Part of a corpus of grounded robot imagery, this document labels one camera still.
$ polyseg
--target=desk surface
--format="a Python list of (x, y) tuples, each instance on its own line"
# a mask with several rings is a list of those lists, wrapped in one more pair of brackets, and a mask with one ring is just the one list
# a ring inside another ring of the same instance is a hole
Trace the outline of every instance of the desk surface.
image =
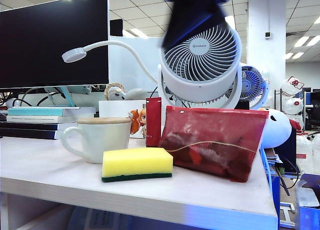
[[(80, 147), (77, 138), (69, 138)], [(129, 148), (143, 146), (130, 139)], [(275, 230), (277, 214), (257, 154), (246, 183), (173, 168), (171, 178), (101, 182), (101, 164), (86, 163), (59, 140), (0, 139), (1, 191), (215, 230)]]

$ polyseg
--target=fluorescent light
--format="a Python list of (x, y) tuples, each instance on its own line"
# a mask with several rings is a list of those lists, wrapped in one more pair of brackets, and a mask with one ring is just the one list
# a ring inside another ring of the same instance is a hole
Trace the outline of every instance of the fluorescent light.
[(145, 35), (142, 31), (140, 31), (137, 28), (130, 29), (130, 31), (133, 32), (134, 34), (136, 34), (137, 36), (141, 37), (141, 38), (144, 38), (144, 39), (148, 38), (147, 35)]
[(231, 28), (236, 29), (235, 17), (233, 15), (226, 16), (224, 19)]
[(294, 45), (294, 47), (301, 47), (307, 40), (309, 39), (309, 36), (303, 36), (301, 37)]
[(122, 30), (122, 35), (125, 36), (125, 37), (130, 37), (130, 38), (134, 38), (135, 37), (131, 33), (127, 32), (126, 30)]
[(296, 55), (294, 55), (292, 58), (293, 59), (298, 59), (302, 56), (302, 54), (304, 54), (304, 52), (298, 52)]
[(313, 46), (313, 45), (315, 45), (317, 42), (319, 42), (319, 40), (320, 40), (320, 35), (315, 36), (314, 38), (312, 38), (312, 39), (310, 40), (310, 42), (307, 44), (307, 46)]
[(293, 55), (292, 52), (288, 52), (288, 53), (285, 55), (285, 59), (291, 58), (292, 55)]
[(315, 20), (313, 24), (320, 24), (320, 16)]

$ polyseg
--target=fan logo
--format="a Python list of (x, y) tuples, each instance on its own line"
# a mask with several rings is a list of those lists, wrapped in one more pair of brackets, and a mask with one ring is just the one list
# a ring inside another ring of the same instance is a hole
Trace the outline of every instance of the fan logo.
[(200, 47), (206, 47), (207, 45), (206, 44), (203, 44), (203, 45), (193, 45), (192, 47), (193, 48), (200, 48)]

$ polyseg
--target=wooden lid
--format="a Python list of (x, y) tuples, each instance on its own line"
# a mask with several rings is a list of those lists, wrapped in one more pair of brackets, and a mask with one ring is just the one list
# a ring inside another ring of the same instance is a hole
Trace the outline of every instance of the wooden lid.
[(85, 117), (78, 119), (78, 124), (125, 124), (130, 123), (128, 117)]

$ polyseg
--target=yellow sponge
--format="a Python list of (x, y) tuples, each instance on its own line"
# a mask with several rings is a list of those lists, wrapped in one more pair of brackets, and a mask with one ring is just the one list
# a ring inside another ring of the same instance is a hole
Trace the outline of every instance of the yellow sponge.
[(172, 177), (173, 157), (161, 147), (112, 150), (103, 153), (102, 181)]

